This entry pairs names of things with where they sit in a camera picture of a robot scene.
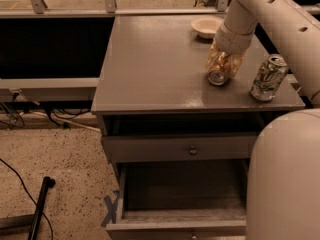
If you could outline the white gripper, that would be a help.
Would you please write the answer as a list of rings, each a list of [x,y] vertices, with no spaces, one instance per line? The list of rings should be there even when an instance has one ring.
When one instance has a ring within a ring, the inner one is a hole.
[[[244,52],[251,45],[253,33],[237,34],[230,31],[224,23],[222,23],[215,34],[214,41],[209,49],[209,53],[205,62],[205,69],[210,72],[220,70],[228,62],[231,56],[230,77],[234,78],[242,64]]]

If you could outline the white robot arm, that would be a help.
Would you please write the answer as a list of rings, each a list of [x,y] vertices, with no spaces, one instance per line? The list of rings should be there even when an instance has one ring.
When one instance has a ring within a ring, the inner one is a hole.
[[[246,240],[320,240],[320,26],[293,0],[232,0],[206,61],[212,83],[238,71],[256,27],[284,58],[294,94],[311,106],[274,119],[255,141]]]

